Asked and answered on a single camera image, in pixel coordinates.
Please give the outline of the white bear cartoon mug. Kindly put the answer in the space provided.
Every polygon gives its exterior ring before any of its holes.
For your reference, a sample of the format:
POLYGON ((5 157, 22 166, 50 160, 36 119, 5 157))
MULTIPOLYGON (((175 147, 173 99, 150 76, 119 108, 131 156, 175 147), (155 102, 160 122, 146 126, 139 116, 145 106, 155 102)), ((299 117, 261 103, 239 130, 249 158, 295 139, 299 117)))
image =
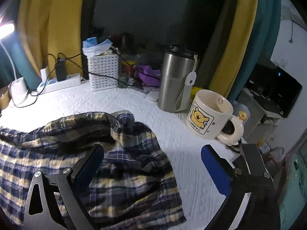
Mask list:
POLYGON ((233 112, 233 106, 225 97, 214 91, 202 89, 194 97, 186 126, 202 139, 217 138, 225 145, 237 145, 243 136, 244 127, 243 121, 233 112), (228 121, 234 126, 231 135, 222 132, 228 121))

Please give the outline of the brown round container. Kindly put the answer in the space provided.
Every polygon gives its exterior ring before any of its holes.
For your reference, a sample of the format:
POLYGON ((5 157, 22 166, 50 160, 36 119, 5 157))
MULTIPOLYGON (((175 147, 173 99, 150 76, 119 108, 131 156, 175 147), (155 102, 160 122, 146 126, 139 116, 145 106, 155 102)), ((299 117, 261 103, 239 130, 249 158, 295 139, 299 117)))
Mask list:
POLYGON ((8 86, 0 89, 0 109, 1 111, 8 107, 10 102, 10 94, 8 91, 8 86))

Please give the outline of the white perforated plastic basket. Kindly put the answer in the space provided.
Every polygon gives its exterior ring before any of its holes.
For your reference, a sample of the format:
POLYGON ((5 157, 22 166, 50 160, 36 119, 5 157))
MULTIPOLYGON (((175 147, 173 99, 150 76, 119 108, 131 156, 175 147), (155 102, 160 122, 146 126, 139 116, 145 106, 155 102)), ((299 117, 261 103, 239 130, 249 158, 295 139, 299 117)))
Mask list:
POLYGON ((99 91, 118 86, 118 56, 116 54, 93 56, 87 59, 89 87, 99 91))

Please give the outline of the white desk lamp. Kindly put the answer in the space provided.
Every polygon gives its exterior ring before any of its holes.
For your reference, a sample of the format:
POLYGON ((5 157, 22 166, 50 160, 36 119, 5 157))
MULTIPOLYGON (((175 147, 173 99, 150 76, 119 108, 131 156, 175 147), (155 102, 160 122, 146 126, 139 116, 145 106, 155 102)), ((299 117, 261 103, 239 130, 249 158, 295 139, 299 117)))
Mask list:
POLYGON ((6 37, 8 37, 10 34, 14 33, 15 31, 15 24, 11 20, 8 23, 5 23, 1 25, 1 47, 3 48, 11 66, 12 66, 12 71, 14 75, 13 81, 10 83, 8 86, 8 91, 12 99, 12 103, 14 104, 15 107, 19 108, 21 104, 26 101, 28 97, 28 89, 26 87, 26 82, 23 77, 17 78, 17 72, 16 72, 16 67, 13 62, 13 59, 8 52, 7 48, 4 46, 2 43, 2 40, 6 37))

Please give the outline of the stainless steel tumbler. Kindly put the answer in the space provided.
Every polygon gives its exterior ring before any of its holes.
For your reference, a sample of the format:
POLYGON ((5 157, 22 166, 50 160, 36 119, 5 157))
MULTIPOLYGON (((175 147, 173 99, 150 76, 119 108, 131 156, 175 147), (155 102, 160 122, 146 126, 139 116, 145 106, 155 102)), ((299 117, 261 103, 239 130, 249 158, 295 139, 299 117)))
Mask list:
POLYGON ((196 81, 198 55, 180 45, 168 45, 161 67, 158 107, 177 113, 188 108, 196 81))

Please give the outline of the black power adapter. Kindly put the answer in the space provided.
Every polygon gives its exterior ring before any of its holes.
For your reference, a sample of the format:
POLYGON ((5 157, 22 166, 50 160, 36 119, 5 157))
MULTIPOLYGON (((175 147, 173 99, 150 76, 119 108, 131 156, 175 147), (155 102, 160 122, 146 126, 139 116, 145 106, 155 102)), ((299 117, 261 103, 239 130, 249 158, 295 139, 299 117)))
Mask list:
POLYGON ((67 79, 66 60, 65 58, 57 58, 55 64, 57 81, 64 81, 67 79))

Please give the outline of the yellow curtain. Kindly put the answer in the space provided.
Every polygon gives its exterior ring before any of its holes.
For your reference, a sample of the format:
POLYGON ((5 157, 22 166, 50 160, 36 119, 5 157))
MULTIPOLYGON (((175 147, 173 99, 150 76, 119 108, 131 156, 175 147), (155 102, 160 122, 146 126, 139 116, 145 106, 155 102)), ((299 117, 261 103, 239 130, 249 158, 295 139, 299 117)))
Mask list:
POLYGON ((238 75, 256 18, 258 0, 225 0, 195 86, 228 96, 238 75))

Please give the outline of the white textured table cover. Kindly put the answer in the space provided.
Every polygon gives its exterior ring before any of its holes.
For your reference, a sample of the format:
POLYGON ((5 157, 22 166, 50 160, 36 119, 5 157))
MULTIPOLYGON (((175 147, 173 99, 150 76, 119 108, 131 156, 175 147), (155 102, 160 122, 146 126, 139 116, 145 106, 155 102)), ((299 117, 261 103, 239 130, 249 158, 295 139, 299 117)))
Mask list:
POLYGON ((95 143, 105 158, 81 200, 99 229, 204 229, 222 205, 200 158, 206 140, 185 114, 134 89, 92 92, 87 82, 28 96, 1 116, 1 209, 23 229, 34 173, 72 167, 95 143))

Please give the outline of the black monitor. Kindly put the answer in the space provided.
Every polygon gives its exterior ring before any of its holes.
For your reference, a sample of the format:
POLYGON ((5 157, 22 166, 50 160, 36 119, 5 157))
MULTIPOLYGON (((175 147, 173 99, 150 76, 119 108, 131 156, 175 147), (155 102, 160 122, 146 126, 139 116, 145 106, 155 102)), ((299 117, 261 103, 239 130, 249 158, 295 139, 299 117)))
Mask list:
POLYGON ((265 110, 287 118, 297 102, 302 85, 273 63, 257 63, 245 83, 245 88, 265 110))

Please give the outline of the purple cloth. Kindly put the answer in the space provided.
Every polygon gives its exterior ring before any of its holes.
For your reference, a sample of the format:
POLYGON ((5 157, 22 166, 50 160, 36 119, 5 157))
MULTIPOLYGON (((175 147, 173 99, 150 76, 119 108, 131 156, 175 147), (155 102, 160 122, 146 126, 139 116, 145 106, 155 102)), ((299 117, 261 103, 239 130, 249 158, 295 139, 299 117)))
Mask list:
POLYGON ((161 71, 153 70, 150 65, 141 65, 134 68, 133 77, 142 81, 145 85, 159 87, 161 71))

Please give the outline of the white usb charger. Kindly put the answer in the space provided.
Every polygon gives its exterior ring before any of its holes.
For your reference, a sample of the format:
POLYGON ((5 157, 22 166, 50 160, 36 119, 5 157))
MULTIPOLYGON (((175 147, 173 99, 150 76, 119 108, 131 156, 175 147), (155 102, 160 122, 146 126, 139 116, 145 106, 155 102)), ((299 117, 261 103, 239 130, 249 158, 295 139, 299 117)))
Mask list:
POLYGON ((40 69, 40 73, 41 73, 41 79, 43 83, 46 83, 49 80, 49 68, 46 65, 42 65, 42 68, 40 69))

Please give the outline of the teal curtain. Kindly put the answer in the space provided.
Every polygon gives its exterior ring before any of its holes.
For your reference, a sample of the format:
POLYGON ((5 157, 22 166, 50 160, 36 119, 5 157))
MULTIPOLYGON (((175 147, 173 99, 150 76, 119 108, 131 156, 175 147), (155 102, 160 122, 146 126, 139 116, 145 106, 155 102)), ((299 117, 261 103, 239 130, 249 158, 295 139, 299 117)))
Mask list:
POLYGON ((258 0, 257 12, 251 31, 247 49, 236 76, 234 84, 227 96, 233 102, 247 82, 261 54, 270 58, 279 33, 281 22, 281 0, 258 0))

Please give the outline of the blue yellow plaid pants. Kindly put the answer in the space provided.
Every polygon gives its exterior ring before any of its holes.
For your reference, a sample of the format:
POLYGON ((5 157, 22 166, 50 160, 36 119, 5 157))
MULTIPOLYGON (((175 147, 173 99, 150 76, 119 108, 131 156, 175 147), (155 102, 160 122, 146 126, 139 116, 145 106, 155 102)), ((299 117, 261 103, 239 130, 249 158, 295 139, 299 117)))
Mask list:
POLYGON ((1 218, 24 228, 35 172, 54 175, 102 150, 72 177, 98 229, 169 229, 186 221, 173 168, 156 135, 130 112, 87 112, 30 132, 1 128, 1 218))

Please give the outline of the blue plastic bag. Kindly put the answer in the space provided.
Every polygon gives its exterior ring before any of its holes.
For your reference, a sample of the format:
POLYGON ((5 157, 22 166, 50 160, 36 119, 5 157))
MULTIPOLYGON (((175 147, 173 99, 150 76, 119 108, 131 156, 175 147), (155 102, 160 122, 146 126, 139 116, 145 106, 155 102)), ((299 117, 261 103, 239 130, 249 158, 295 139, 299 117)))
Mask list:
POLYGON ((99 44, 97 37, 91 37, 82 41, 82 52, 86 57, 98 56, 109 50, 112 45, 113 42, 109 39, 99 44))

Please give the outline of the white power strip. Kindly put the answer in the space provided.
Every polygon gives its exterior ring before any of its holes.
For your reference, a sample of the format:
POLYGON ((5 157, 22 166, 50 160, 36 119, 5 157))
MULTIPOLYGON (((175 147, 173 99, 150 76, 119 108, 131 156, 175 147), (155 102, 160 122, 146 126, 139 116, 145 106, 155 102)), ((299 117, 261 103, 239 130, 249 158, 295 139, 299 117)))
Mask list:
POLYGON ((81 74, 76 73, 68 75, 65 81, 57 81, 57 78, 52 78, 49 81, 47 81, 46 85, 45 83, 41 82, 36 90, 38 93, 44 94, 74 86, 79 86, 80 84, 81 84, 81 74))

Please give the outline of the small red yellow jar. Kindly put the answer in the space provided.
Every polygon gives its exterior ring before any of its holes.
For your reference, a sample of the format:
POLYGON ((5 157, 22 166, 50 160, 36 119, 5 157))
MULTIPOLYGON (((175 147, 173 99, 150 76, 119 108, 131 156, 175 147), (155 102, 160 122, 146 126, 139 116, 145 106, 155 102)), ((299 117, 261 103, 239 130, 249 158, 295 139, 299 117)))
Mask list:
POLYGON ((135 69, 134 66, 136 64, 136 61, 128 60, 128 61, 122 61, 122 73, 126 74, 128 77, 132 77, 134 75, 135 69))

